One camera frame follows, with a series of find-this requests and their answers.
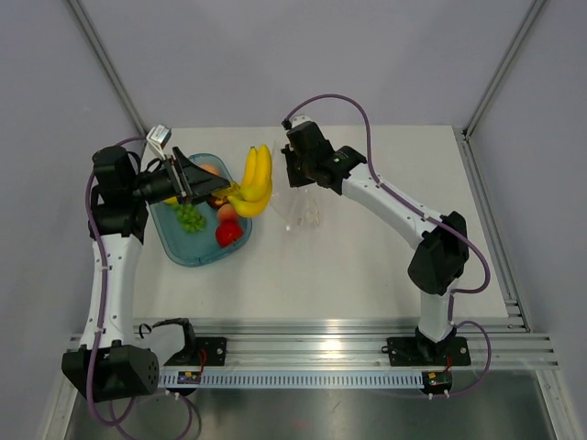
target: yellow banana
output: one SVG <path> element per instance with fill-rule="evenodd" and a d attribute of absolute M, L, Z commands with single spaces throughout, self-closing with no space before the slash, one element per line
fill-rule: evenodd
<path fill-rule="evenodd" d="M 267 193 L 271 183 L 271 152 L 263 144 L 257 152 L 255 175 L 249 185 L 241 185 L 240 196 L 247 202 L 258 202 Z"/>
<path fill-rule="evenodd" d="M 255 169 L 257 168 L 257 149 L 251 147 L 247 155 L 247 162 L 245 163 L 245 174 L 242 178 L 241 188 L 250 186 L 255 177 Z"/>
<path fill-rule="evenodd" d="M 169 199 L 165 199 L 165 203 L 171 206 L 179 204 L 179 202 L 177 201 L 177 197 L 170 197 Z"/>
<path fill-rule="evenodd" d="M 240 198 L 238 195 L 229 195 L 228 201 L 235 207 L 237 214 L 241 217 L 255 217 L 262 213 L 269 204 L 272 191 L 273 185 L 271 180 L 269 180 L 267 191 L 257 202 L 247 202 L 246 200 Z"/>
<path fill-rule="evenodd" d="M 240 185 L 235 181 L 230 181 L 230 188 L 225 188 L 224 190 L 212 192 L 212 195 L 218 199 L 226 197 L 230 194 L 236 194 L 240 191 Z"/>

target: fruit bowl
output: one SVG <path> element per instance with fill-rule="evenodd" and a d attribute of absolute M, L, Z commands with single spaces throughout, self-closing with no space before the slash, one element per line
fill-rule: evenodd
<path fill-rule="evenodd" d="M 227 167 L 218 156 L 200 153 L 190 156 L 190 160 L 196 165 L 212 165 L 220 171 L 222 177 L 231 180 Z M 177 214 L 171 206 L 163 202 L 150 206 L 150 214 L 153 217 L 165 253 L 174 263 L 188 268 L 204 266 L 204 264 L 210 264 L 227 257 L 242 248 L 249 239 L 253 227 L 252 220 L 241 217 L 238 223 L 244 232 L 243 236 L 227 247 L 220 247 L 216 242 L 216 228 L 218 227 L 216 209 L 210 207 L 206 202 L 200 203 L 196 207 L 205 217 L 206 227 L 204 231 L 188 233 L 177 221 Z"/>

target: tabletop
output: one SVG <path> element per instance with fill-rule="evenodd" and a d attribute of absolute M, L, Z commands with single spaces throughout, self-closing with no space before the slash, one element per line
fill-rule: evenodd
<path fill-rule="evenodd" d="M 335 149 L 349 145 L 365 153 L 364 127 L 321 128 Z M 375 168 L 388 182 L 430 208 L 464 215 L 469 238 L 493 271 L 452 127 L 374 126 L 372 141 Z M 186 156 L 216 154 L 239 182 L 249 147 L 275 142 L 287 142 L 280 127 L 175 128 L 170 146 Z M 151 158 L 147 151 L 144 163 Z M 359 204 L 315 185 L 311 191 L 319 225 L 288 231 L 268 207 L 253 219 L 242 249 L 199 268 L 170 261 L 150 219 L 135 281 L 134 316 L 239 322 L 419 316 L 419 290 L 407 276 L 414 251 Z M 477 287 L 482 279 L 481 263 L 471 252 L 460 287 Z M 458 296 L 455 315 L 506 317 L 496 277 L 483 293 Z"/>

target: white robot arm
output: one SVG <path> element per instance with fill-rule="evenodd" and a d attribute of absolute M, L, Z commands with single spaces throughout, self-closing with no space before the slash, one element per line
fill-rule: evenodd
<path fill-rule="evenodd" d="M 152 394 L 160 364 L 172 358 L 177 365 L 187 365 L 198 349 L 187 319 L 156 323 L 140 342 L 133 332 L 134 279 L 147 204 L 173 196 L 198 204 L 230 186 L 226 179 L 195 166 L 178 148 L 164 155 L 162 148 L 170 136 L 168 128 L 157 126 L 147 137 L 159 153 L 153 171 L 135 169 L 120 145 L 93 155 L 97 185 L 90 191 L 89 183 L 87 205 L 94 240 L 92 300 L 80 348 L 63 355 L 61 370 L 84 397 L 91 393 L 94 402 Z"/>
<path fill-rule="evenodd" d="M 415 360 L 415 365 L 431 362 L 456 334 L 449 320 L 450 291 L 459 282 L 469 250 L 452 234 L 427 219 L 432 217 L 466 236 L 464 218 L 458 213 L 441 215 L 389 182 L 376 182 L 367 160 L 359 152 L 347 146 L 335 151 L 318 125 L 307 116 L 298 116 L 291 123 L 284 121 L 284 127 L 290 140 L 290 145 L 282 150 L 290 186 L 317 183 L 354 200 L 395 229 L 415 251 L 408 268 L 408 275 L 421 292 L 421 317 L 415 344 L 422 356 Z M 392 197 L 382 184 L 412 206 L 418 206 L 423 215 L 415 214 Z"/>

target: metal frame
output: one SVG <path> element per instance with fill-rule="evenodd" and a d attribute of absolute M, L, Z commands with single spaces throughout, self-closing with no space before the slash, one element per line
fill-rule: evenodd
<path fill-rule="evenodd" d="M 473 197 L 482 219 L 482 227 L 492 254 L 497 279 L 504 293 L 509 316 L 504 319 L 481 320 L 488 331 L 493 346 L 492 369 L 526 369 L 537 374 L 545 404 L 557 438 L 579 438 L 574 429 L 574 419 L 565 402 L 564 390 L 559 382 L 559 365 L 548 335 L 532 333 L 523 300 L 515 286 L 502 240 L 499 237 L 485 185 L 471 148 L 471 135 L 489 108 L 500 84 L 511 70 L 531 29 L 544 11 L 548 0 L 534 0 L 528 8 L 514 38 L 502 57 L 481 100 L 476 106 L 469 124 L 463 131 L 456 131 L 460 153 L 467 172 Z M 137 108 L 107 55 L 104 45 L 90 19 L 82 0 L 65 0 L 94 55 L 111 82 L 113 90 L 127 111 L 137 131 L 146 133 L 146 127 Z M 135 331 L 143 321 L 135 322 Z M 377 375 L 382 372 L 401 372 L 392 369 L 386 355 L 380 349 L 389 336 L 413 333 L 416 319 L 405 320 L 312 320 L 291 322 L 267 321 L 218 321 L 193 319 L 192 324 L 201 336 L 225 336 L 228 338 L 227 364 L 223 368 L 210 368 L 216 380 L 232 386 L 231 377 L 265 378 L 264 388 L 270 388 L 271 376 L 284 372 L 296 372 L 302 380 L 315 377 L 325 371 L 342 374 L 361 372 Z M 474 328 L 461 331 L 470 342 L 473 365 L 484 365 L 487 349 L 482 335 Z M 79 336 L 71 339 L 71 349 L 79 345 Z M 247 388 L 246 380 L 239 379 L 238 387 Z M 52 415 L 48 420 L 45 438 L 62 440 L 72 414 L 77 392 L 61 375 L 61 385 L 55 395 Z"/>
<path fill-rule="evenodd" d="M 102 39 L 96 30 L 92 19 L 90 18 L 83 2 L 81 0 L 64 0 L 66 6 L 68 6 L 72 13 L 73 19 L 78 24 L 80 32 L 82 32 L 85 40 L 88 42 L 92 53 L 95 55 L 95 59 L 98 62 L 102 72 L 106 79 L 112 85 L 116 97 L 120 100 L 120 103 L 127 112 L 128 118 L 131 120 L 135 129 L 141 136 L 147 136 L 147 126 L 137 108 L 130 99 L 127 89 L 120 80 L 120 76 L 116 71 L 114 64 L 106 52 L 105 46 L 102 43 Z"/>
<path fill-rule="evenodd" d="M 479 125 L 479 122 L 487 111 L 489 104 L 492 102 L 495 94 L 499 90 L 500 84 L 504 81 L 507 73 L 512 69 L 514 60 L 517 58 L 521 48 L 524 46 L 524 43 L 530 35 L 530 31 L 536 26 L 537 20 L 542 15 L 542 12 L 544 11 L 547 3 L 548 0 L 534 0 L 532 5 L 530 5 L 530 7 L 527 9 L 524 18 L 522 18 L 520 26 L 518 26 L 514 37 L 507 46 L 502 59 L 499 61 L 497 69 L 493 73 L 492 79 L 489 80 L 489 84 L 487 84 L 487 87 L 482 94 L 481 100 L 475 107 L 475 110 L 473 110 L 471 119 L 465 128 L 465 138 L 467 140 L 471 139 L 475 128 L 477 125 Z"/>

